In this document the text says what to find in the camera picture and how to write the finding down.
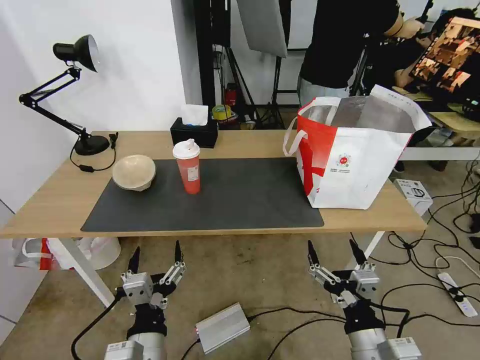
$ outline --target tissue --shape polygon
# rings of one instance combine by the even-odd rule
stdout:
[[[205,126],[209,119],[209,107],[206,105],[183,105],[181,107],[181,122],[184,125]]]

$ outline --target red cup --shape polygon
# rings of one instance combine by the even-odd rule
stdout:
[[[200,192],[200,147],[193,139],[181,141],[173,147],[173,156],[176,158],[180,170],[183,187],[188,194]]]

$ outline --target wooden table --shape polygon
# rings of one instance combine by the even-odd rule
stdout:
[[[283,130],[220,131],[214,149],[202,149],[201,159],[283,157]],[[117,159],[143,154],[152,159],[172,159],[172,139],[168,131],[123,131],[117,141]],[[77,164],[101,168],[112,161],[112,151],[80,157]],[[425,222],[388,180],[368,210],[321,209],[322,227],[218,229],[199,231],[83,232],[81,227],[94,208],[111,171],[86,173],[67,159],[47,182],[27,201],[13,219],[0,230],[1,238],[60,238],[71,255],[75,269],[108,305],[113,296],[71,238],[132,237],[278,233],[377,232],[365,248],[368,257],[384,231],[423,231]]]
[[[433,101],[429,95],[421,91],[410,93],[397,86],[394,86],[393,90],[417,103]],[[458,145],[463,142],[460,139],[470,140],[468,141],[469,145],[480,139],[480,123],[462,116],[459,113],[462,110],[461,105],[449,103],[448,107],[452,111],[430,111],[428,113],[431,115],[430,119],[438,126],[447,128],[455,133],[452,141],[457,146],[410,147],[405,149],[400,157],[401,160],[474,160],[477,158],[480,147],[460,147]]]

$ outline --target white table leg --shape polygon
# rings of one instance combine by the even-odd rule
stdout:
[[[373,239],[371,240],[357,239],[358,246],[365,253],[365,257],[367,258],[367,260],[369,256],[374,252],[375,247],[377,246],[377,244],[379,243],[380,239],[384,234],[385,234],[385,231],[378,231],[373,237]],[[355,260],[355,258],[352,256],[350,259],[350,262],[345,267],[345,270],[353,270],[358,268],[359,268],[359,265],[357,264],[357,261]]]
[[[65,250],[64,253],[69,257],[76,272],[87,283],[90,289],[92,289],[103,305],[108,307],[114,301],[114,295],[75,242],[71,238],[61,238],[59,240],[51,238],[48,241],[57,242],[58,246],[61,246]]]

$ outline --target lamp shade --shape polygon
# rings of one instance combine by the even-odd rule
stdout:
[[[79,62],[87,69],[96,73],[99,71],[99,49],[92,35],[82,36],[74,44],[56,43],[53,45],[53,53],[65,62]]]

